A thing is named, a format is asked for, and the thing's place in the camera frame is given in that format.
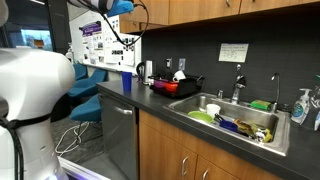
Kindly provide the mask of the black gripper blue mount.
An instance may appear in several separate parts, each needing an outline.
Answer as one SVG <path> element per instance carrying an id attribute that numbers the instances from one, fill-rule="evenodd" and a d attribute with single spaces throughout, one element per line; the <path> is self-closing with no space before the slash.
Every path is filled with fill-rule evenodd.
<path id="1" fill-rule="evenodd" d="M 129 13 L 134 9 L 131 0 L 107 0 L 107 16 L 112 17 Z"/>

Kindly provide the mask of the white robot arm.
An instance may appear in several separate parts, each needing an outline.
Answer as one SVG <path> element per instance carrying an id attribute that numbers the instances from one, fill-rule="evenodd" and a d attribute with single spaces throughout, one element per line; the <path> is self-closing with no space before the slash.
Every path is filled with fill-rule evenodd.
<path id="1" fill-rule="evenodd" d="M 0 180 L 69 180 L 54 150 L 51 112 L 72 87 L 75 71 L 63 54 L 0 49 Z"/>

